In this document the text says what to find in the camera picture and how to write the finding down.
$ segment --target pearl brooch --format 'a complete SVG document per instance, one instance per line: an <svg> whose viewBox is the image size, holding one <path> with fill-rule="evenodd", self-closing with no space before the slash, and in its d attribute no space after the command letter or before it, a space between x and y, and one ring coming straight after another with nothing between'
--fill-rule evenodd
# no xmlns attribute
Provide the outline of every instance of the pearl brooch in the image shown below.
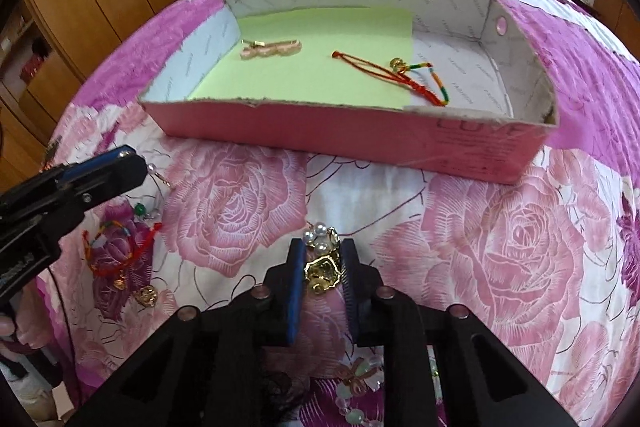
<svg viewBox="0 0 640 427"><path fill-rule="evenodd" d="M305 266L306 284L313 293L322 295L340 282L340 236L334 227L316 223L305 230L303 239L315 256Z"/></svg>

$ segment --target multicolored string bracelet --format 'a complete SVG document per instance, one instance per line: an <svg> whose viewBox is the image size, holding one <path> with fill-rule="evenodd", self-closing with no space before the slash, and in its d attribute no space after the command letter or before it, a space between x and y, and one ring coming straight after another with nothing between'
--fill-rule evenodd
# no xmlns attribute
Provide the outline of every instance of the multicolored string bracelet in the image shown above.
<svg viewBox="0 0 640 427"><path fill-rule="evenodd" d="M433 65L430 62L423 62L421 64L414 64L412 66L409 66L400 58L394 58L390 64L392 69L387 70L386 68L374 64L373 62L369 62L368 60L364 60L363 58L354 57L353 55L348 55L339 51L334 51L331 56L332 58L341 58L350 66L362 71L363 73L367 73L370 76L374 76L381 80L389 80L391 82L403 84L423 96L433 105L444 107L449 103L449 95L447 94L447 90L442 84L440 77L433 70ZM419 84L406 75L406 73L410 70L417 70L418 68L423 67L429 68L431 76L433 77L433 80L435 80L435 82L438 84L444 100L440 100L427 87L424 87L422 84Z"/></svg>
<svg viewBox="0 0 640 427"><path fill-rule="evenodd" d="M91 249L95 241L97 241L97 239L99 239L100 236L103 235L104 232L106 232L111 227L117 227L122 230L122 233L124 234L124 236L127 238L127 241L129 242L130 252L127 255L126 260L122 261L121 263L118 263L113 266L108 266L105 268L99 268L95 264L92 264ZM82 232L82 240L84 242L84 257L89 266L89 269L93 272L94 277L109 277L113 275L118 275L119 277L117 277L117 279L114 280L113 286L118 290L124 290L126 288L126 279L125 279L124 271L132 263L134 263L137 259L139 259L140 256L142 256L142 254L146 251L146 249L149 247L149 245L151 245L152 241L154 240L154 236L156 235L156 232L160 229L162 229L162 223L155 223L153 227L151 227L151 229L149 230L148 235L145 237L145 240L142 242L141 245L136 245L136 240L132 237L131 232L129 232L129 229L127 229L127 227L125 227L122 223L118 221L107 221L106 223L103 223L98 229L98 232L95 234L95 237L93 238L92 241L88 240L89 233L87 230L84 230L84 232Z"/></svg>

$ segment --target red object on shelf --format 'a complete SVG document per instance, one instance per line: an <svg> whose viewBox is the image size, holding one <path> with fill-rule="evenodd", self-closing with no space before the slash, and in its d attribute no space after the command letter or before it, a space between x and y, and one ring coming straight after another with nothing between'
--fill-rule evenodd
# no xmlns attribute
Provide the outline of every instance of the red object on shelf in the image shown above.
<svg viewBox="0 0 640 427"><path fill-rule="evenodd" d="M31 58L27 60L27 63L20 70L20 78L26 84L29 84L31 79L36 76L36 73L38 73L38 70L43 64L44 58L36 54L31 55Z"/></svg>

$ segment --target pearl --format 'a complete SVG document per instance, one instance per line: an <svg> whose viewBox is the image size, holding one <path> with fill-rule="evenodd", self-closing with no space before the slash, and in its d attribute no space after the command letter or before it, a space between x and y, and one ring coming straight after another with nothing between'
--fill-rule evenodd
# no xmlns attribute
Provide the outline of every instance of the pearl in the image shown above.
<svg viewBox="0 0 640 427"><path fill-rule="evenodd" d="M343 400L348 400L351 398L351 389L340 382L335 388L335 396Z"/></svg>
<svg viewBox="0 0 640 427"><path fill-rule="evenodd" d="M326 235L326 225L322 222L316 223L316 225L314 226L314 233L317 237Z"/></svg>
<svg viewBox="0 0 640 427"><path fill-rule="evenodd" d="M364 418L364 413L360 409L351 409L344 419L351 425L362 425Z"/></svg>
<svg viewBox="0 0 640 427"><path fill-rule="evenodd" d="M314 245L314 253L317 256L326 255L331 251L331 247L326 244L324 241L316 241Z"/></svg>
<svg viewBox="0 0 640 427"><path fill-rule="evenodd" d="M305 230L305 233L302 237L305 240L305 243L312 243L316 240L316 234L313 230Z"/></svg>

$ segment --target green bead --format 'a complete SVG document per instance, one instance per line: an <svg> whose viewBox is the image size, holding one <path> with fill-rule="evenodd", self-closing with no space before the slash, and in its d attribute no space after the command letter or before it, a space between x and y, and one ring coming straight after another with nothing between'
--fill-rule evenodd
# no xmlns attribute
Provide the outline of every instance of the green bead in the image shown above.
<svg viewBox="0 0 640 427"><path fill-rule="evenodd" d="M351 398L351 389L340 382L335 388L335 396L344 400L348 400Z"/></svg>
<svg viewBox="0 0 640 427"><path fill-rule="evenodd" d="M136 214L136 216L144 216L146 214L145 205L136 203L136 206L133 207L133 213Z"/></svg>
<svg viewBox="0 0 640 427"><path fill-rule="evenodd" d="M356 377L361 377L364 375L371 367L369 366L369 362L364 360L356 369Z"/></svg>
<svg viewBox="0 0 640 427"><path fill-rule="evenodd" d="M364 413L360 409L351 409L344 419L351 425L362 425L362 422L364 422Z"/></svg>

